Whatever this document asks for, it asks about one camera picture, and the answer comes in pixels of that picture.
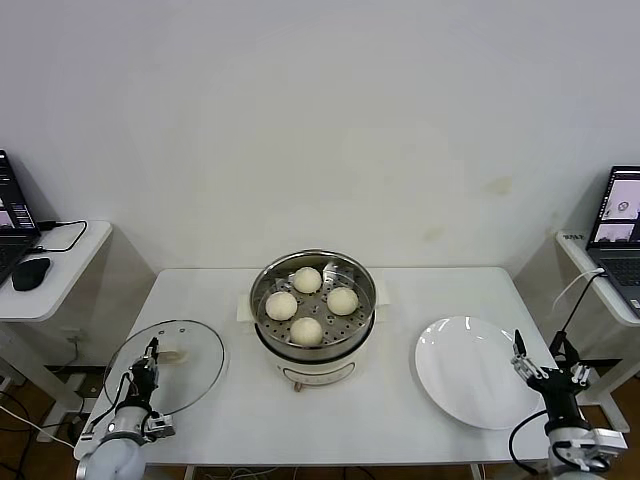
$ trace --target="steamed bun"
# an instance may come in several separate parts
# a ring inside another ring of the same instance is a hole
[[[322,285],[322,277],[315,268],[302,267],[293,276],[293,286],[302,293],[313,293]]]
[[[267,298],[265,305],[269,318],[283,322],[293,317],[298,310],[296,297],[289,292],[277,292]]]
[[[298,345],[311,346],[322,343],[322,325],[311,318],[299,318],[291,324],[291,341]]]
[[[351,315],[358,308],[358,295],[350,288],[338,287],[327,297],[327,306],[336,315]]]

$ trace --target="laptop keyboard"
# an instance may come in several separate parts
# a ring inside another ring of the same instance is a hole
[[[640,287],[640,258],[603,258],[601,262],[623,287]]]
[[[24,245],[0,245],[0,271],[10,267],[24,250]]]

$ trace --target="computer mouse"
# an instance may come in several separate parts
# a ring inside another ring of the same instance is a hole
[[[49,266],[51,266],[51,260],[48,258],[34,258],[19,263],[11,274],[13,288],[19,292],[33,290],[42,283]]]

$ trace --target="white table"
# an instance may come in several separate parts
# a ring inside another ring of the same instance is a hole
[[[267,362],[255,333],[236,322],[236,303],[258,270],[165,270],[131,334],[169,319],[192,319],[221,335],[228,370],[214,390],[174,415],[176,435],[145,446],[156,465],[367,465],[510,461],[510,431],[467,426],[445,414],[412,367],[419,333],[433,321],[473,315],[520,329],[531,356],[554,366],[508,274],[499,268],[372,269],[390,298],[352,376],[294,392]],[[91,418],[109,406],[101,393]],[[545,418],[526,426],[515,449],[547,457]],[[105,419],[96,429],[100,438]],[[77,459],[94,441],[79,442]]]
[[[587,255],[586,247],[589,233],[584,231],[560,231],[556,241],[580,273],[589,272],[598,266]],[[625,327],[640,327],[638,318],[620,294],[606,278],[596,278],[591,288],[602,300],[613,318]],[[592,372],[593,383],[588,390],[578,396],[580,405],[598,405],[606,415],[611,426],[620,432],[629,432],[630,427],[624,415],[611,397],[611,392],[640,371],[640,352],[623,359],[602,378]]]
[[[44,232],[38,245],[45,248],[65,248],[76,238],[82,225],[58,227]],[[13,289],[11,279],[0,286],[0,358],[18,370],[56,400],[56,405],[45,420],[45,424],[59,423],[68,411],[78,411],[82,399],[75,390],[84,376],[72,375],[67,384],[58,380],[44,367],[37,352],[34,352],[13,330],[3,322],[42,322],[51,317],[71,288],[84,272],[111,233],[111,224],[102,221],[88,222],[87,231],[68,252],[29,255],[26,259],[48,257],[51,267],[40,286],[28,292]],[[85,409],[93,402],[88,400]],[[42,435],[38,440],[46,440]]]

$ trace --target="white plate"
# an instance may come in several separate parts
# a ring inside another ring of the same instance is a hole
[[[458,420],[491,430],[512,428],[540,398],[513,369],[512,343],[512,334],[479,318],[438,320],[418,339],[418,376],[431,398]]]

